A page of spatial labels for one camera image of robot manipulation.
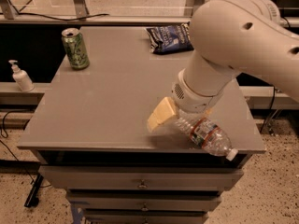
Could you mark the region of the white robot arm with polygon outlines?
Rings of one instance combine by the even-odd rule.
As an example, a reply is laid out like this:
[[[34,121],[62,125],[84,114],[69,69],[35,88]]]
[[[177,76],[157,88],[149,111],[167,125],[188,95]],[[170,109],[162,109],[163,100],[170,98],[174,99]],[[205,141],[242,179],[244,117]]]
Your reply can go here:
[[[299,101],[299,37],[279,24],[270,0],[211,0],[194,12],[190,38],[194,51],[149,116],[152,132],[178,118],[180,111],[204,113],[225,86],[245,73],[272,84]]]

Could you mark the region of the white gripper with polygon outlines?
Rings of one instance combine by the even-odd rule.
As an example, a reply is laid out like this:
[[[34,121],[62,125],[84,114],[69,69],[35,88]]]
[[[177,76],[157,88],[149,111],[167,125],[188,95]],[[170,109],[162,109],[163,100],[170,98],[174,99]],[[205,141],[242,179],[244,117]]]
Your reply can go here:
[[[189,113],[204,112],[209,116],[213,112],[212,107],[222,97],[224,87],[220,87],[215,94],[197,93],[188,87],[183,75],[184,71],[180,71],[172,85],[173,98],[164,97],[149,116],[147,126],[150,133],[169,121],[177,119],[178,108]]]

